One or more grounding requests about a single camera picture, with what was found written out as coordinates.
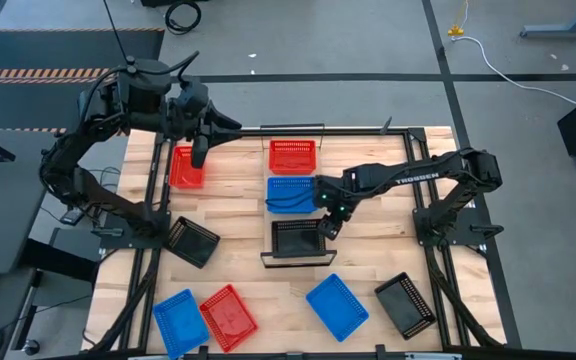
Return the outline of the black box under desk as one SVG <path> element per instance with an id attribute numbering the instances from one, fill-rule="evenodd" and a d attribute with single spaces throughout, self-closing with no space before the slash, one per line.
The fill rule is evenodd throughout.
<path id="1" fill-rule="evenodd" d="M 29 238 L 19 265 L 93 283 L 100 260 L 100 238 L 89 230 L 55 228 L 48 244 Z"/>

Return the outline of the black aluminium table frame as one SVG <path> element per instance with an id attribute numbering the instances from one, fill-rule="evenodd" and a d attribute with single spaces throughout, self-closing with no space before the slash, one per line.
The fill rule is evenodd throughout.
<path id="1" fill-rule="evenodd" d="M 226 285 L 240 294 L 258 323 L 258 331 L 227 354 L 228 360 L 404 360 L 409 352 L 437 352 L 444 340 L 456 340 L 451 306 L 436 309 L 434 325 L 405 340 L 376 299 L 375 288 L 404 272 L 423 298 L 432 299 L 423 248 L 417 243 L 413 209 L 428 203 L 427 187 L 397 187 L 363 202 L 332 244 L 337 257 L 328 267 L 267 269 L 260 255 L 271 246 L 271 218 L 263 202 L 269 174 L 268 145 L 273 139 L 312 139 L 317 143 L 317 169 L 339 175 L 363 163 L 403 162 L 408 154 L 441 154 L 455 147 L 448 127 L 250 128 L 235 142 L 212 149 L 200 189 L 168 185 L 171 145 L 154 134 L 133 131 L 119 178 L 119 193 L 130 200 L 151 195 L 167 199 L 174 217 L 184 216 L 220 236 L 203 268 L 167 251 L 137 247 L 116 252 L 99 270 L 83 347 L 100 342 L 134 292 L 151 260 L 158 263 L 155 285 L 146 292 L 114 343 L 139 357 L 163 356 L 165 347 L 152 306 L 189 289 L 204 301 Z M 369 312 L 368 320 L 347 340 L 338 341 L 306 302 L 306 294 L 331 274 L 339 275 Z"/>

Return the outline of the black plastic basket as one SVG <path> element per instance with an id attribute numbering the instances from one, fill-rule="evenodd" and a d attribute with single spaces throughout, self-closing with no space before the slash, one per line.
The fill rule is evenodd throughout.
<path id="1" fill-rule="evenodd" d="M 436 322 L 431 308 L 406 272 L 379 285 L 374 293 L 404 340 Z"/>
<path id="2" fill-rule="evenodd" d="M 180 216 L 169 230 L 163 247 L 175 256 L 202 269 L 215 251 L 221 237 L 201 225 Z"/>
<path id="3" fill-rule="evenodd" d="M 317 256 L 326 250 L 318 231 L 318 219 L 272 222 L 272 254 L 275 257 Z"/>

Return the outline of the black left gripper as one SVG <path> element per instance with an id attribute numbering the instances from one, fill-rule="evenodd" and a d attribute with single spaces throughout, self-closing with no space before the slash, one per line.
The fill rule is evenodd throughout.
<path id="1" fill-rule="evenodd" d="M 239 131 L 242 124 L 220 112 L 210 101 L 208 87 L 198 79 L 182 79 L 179 83 L 180 93 L 168 102 L 167 136 L 173 140 L 193 140 L 191 165 L 201 169 L 208 150 L 210 126 Z"/>

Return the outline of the black floor mat striped edge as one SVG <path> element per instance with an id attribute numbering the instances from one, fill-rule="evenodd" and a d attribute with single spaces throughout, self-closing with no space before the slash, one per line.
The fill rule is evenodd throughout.
<path id="1" fill-rule="evenodd" d="M 0 129 L 76 126 L 82 91 L 124 56 L 157 59 L 160 28 L 0 29 Z"/>

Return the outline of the grey desk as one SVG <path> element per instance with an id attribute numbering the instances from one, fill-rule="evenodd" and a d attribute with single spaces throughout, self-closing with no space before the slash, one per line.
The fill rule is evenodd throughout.
<path id="1" fill-rule="evenodd" d="M 0 147 L 15 155 L 0 162 L 0 274 L 17 267 L 45 194 L 41 151 L 55 141 L 51 133 L 0 130 Z"/>

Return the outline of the wooden board tray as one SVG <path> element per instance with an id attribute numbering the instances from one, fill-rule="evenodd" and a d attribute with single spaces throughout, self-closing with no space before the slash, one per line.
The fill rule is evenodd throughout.
<path id="1" fill-rule="evenodd" d="M 267 210 L 265 199 L 267 191 L 267 179 L 269 177 L 315 177 L 322 171 L 321 150 L 324 140 L 326 126 L 322 123 L 300 124 L 300 125 L 267 125 L 261 128 L 261 145 L 264 173 L 264 245 L 260 253 L 261 262 L 266 268 L 296 268 L 296 267 L 316 267 L 330 265 L 337 255 L 337 252 L 328 247 L 325 239 L 326 250 L 317 256 L 299 256 L 279 258 L 272 254 L 272 222 L 301 219 L 318 219 L 324 214 L 324 210 L 317 208 L 309 214 L 274 214 Z M 316 169 L 308 175 L 277 175 L 269 169 L 269 153 L 271 140 L 314 140 L 316 148 Z"/>

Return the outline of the black power adapter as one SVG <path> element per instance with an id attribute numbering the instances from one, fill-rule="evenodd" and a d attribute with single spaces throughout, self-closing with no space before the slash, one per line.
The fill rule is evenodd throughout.
<path id="1" fill-rule="evenodd" d="M 85 214 L 83 210 L 80 208 L 73 208 L 64 213 L 59 221 L 65 225 L 76 226 L 84 216 Z"/>

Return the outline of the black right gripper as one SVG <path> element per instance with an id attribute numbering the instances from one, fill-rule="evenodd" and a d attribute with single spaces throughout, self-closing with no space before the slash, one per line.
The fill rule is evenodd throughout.
<path id="1" fill-rule="evenodd" d="M 313 204 L 317 208 L 326 209 L 333 217 L 350 218 L 356 208 L 353 200 L 354 175 L 344 172 L 341 177 L 316 175 L 313 178 Z M 317 230 L 330 240 L 339 235 L 343 222 L 330 219 L 324 215 L 317 225 Z"/>

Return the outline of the blue plastic basket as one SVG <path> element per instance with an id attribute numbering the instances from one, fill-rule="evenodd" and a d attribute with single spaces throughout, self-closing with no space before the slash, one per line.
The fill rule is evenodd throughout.
<path id="1" fill-rule="evenodd" d="M 269 177 L 265 204 L 274 214 L 309 214 L 313 204 L 313 177 Z"/>
<path id="2" fill-rule="evenodd" d="M 210 338 L 190 289 L 156 304 L 153 316 L 170 360 L 178 360 Z"/>
<path id="3" fill-rule="evenodd" d="M 344 342 L 369 318 L 366 308 L 337 274 L 313 288 L 306 301 L 338 342 Z"/>

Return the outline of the red plastic basket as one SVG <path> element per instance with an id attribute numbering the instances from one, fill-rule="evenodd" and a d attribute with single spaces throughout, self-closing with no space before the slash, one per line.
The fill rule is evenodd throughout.
<path id="1" fill-rule="evenodd" d="M 271 140 L 269 169 L 277 175 L 308 175 L 316 169 L 314 140 Z"/>
<path id="2" fill-rule="evenodd" d="M 259 327 L 237 290 L 228 284 L 199 305 L 209 330 L 224 353 L 230 353 Z"/>
<path id="3" fill-rule="evenodd" d="M 176 188 L 202 188 L 204 169 L 194 168 L 190 146 L 176 146 L 173 150 L 168 183 Z"/>

